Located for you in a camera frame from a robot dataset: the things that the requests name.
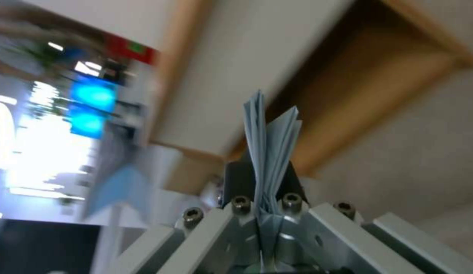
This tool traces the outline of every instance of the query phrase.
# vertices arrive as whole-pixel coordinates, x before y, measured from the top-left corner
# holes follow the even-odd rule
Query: blurry background
[[[409,7],[0,0],[0,253],[35,224],[19,220],[63,223],[91,231],[101,273],[151,224],[214,206],[261,89],[268,121],[300,110],[312,205],[393,212],[473,260],[473,2]],[[109,83],[112,109],[73,98],[83,77]],[[72,132],[76,107],[102,117],[95,135]]]

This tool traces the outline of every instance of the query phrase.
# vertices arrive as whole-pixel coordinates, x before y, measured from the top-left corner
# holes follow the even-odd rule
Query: screw head
[[[201,220],[203,220],[203,211],[199,207],[191,207],[184,211],[182,219],[184,220],[184,227],[188,229],[195,228]]]
[[[287,193],[282,198],[282,208],[292,213],[301,211],[302,198],[296,193]]]
[[[347,201],[338,201],[333,204],[333,207],[339,210],[343,215],[348,217],[350,220],[355,218],[355,206]]]
[[[218,207],[223,206],[223,191],[218,191],[217,203],[218,203]]]
[[[233,213],[245,215],[250,212],[250,199],[247,196],[235,196],[232,199]]]

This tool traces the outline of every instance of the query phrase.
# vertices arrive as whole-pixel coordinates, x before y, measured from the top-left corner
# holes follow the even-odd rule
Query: white wall
[[[473,202],[419,222],[418,228],[473,260]]]
[[[172,0],[24,0],[97,29],[159,49]]]
[[[221,0],[167,109],[158,140],[224,154],[258,89],[270,102],[349,0]]]

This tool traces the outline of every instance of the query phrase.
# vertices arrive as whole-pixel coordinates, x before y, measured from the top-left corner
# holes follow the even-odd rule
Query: cyan light
[[[116,101],[116,85],[99,78],[80,75],[72,85],[71,98],[93,108],[112,112]]]
[[[95,139],[101,138],[105,121],[102,114],[88,108],[71,107],[69,116],[71,118],[71,133]]]

